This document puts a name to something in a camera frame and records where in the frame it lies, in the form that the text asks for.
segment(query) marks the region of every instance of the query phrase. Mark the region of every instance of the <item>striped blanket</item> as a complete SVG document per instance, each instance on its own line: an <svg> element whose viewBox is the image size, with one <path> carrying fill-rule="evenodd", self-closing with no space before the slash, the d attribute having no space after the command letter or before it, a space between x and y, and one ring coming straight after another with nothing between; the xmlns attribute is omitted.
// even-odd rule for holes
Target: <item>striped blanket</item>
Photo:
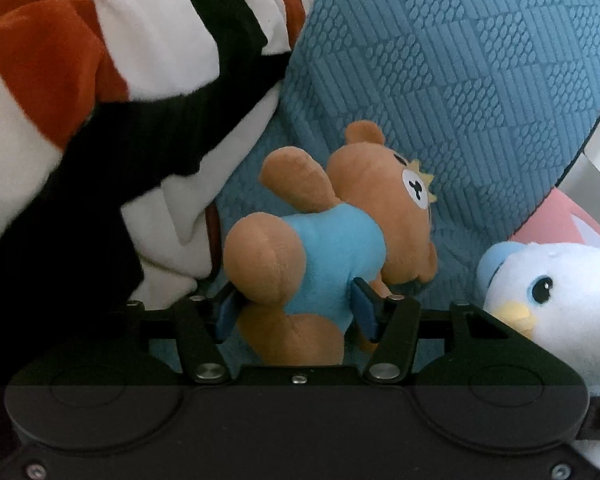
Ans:
<svg viewBox="0 0 600 480"><path fill-rule="evenodd" d="M313 0L0 0L0 381L85 314L217 271L213 199Z"/></svg>

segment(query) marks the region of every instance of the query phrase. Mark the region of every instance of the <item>blue fabric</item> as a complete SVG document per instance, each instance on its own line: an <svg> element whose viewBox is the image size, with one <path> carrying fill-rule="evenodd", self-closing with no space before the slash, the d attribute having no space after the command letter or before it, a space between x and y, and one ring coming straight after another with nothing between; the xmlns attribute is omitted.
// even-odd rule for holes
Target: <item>blue fabric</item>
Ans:
<svg viewBox="0 0 600 480"><path fill-rule="evenodd" d="M349 204L283 219L298 233L306 252L304 279L285 312L319 314L345 333L353 320L351 281L360 277L371 282L384 265L382 231L368 214Z"/></svg>
<svg viewBox="0 0 600 480"><path fill-rule="evenodd" d="M440 268L422 303L478 301L481 255L539 205L599 113L600 0L315 0L280 108L218 197L223 229L292 212L258 184L267 153L292 144L324 164L347 124L373 120L436 176ZM426 342L416 363L442 348ZM237 334L222 352L233 370L255 359Z"/></svg>

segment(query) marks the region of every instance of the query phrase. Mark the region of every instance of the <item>bear's blue shirt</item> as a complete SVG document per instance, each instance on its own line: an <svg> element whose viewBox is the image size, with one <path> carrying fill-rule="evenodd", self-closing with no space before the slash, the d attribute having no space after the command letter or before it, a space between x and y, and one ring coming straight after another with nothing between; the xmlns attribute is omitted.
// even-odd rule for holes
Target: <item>bear's blue shirt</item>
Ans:
<svg viewBox="0 0 600 480"><path fill-rule="evenodd" d="M319 314L346 332L353 320L349 286L378 277L386 247L378 224L364 211L340 204L322 213L283 217L302 240L306 270L287 314Z"/></svg>

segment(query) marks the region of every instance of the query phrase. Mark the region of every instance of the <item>black stripe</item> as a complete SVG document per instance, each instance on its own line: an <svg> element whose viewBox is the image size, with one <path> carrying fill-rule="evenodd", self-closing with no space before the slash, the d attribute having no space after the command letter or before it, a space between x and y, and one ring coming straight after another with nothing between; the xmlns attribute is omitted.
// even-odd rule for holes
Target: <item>black stripe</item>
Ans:
<svg viewBox="0 0 600 480"><path fill-rule="evenodd" d="M142 279L120 206L200 160L284 75L289 54L244 0L192 0L218 44L220 76L193 94L103 104L0 239L0 383Z"/></svg>

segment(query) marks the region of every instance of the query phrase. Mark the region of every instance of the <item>penguin's yellow beak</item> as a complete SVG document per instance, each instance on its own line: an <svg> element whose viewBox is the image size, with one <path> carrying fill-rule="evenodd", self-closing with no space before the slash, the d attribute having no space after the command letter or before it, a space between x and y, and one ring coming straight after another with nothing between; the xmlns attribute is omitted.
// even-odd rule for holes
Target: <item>penguin's yellow beak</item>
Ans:
<svg viewBox="0 0 600 480"><path fill-rule="evenodd" d="M536 316L531 313L526 304L520 301L507 301L507 303L494 310L491 315L516 332L520 332L526 338L531 339L533 329L536 326Z"/></svg>

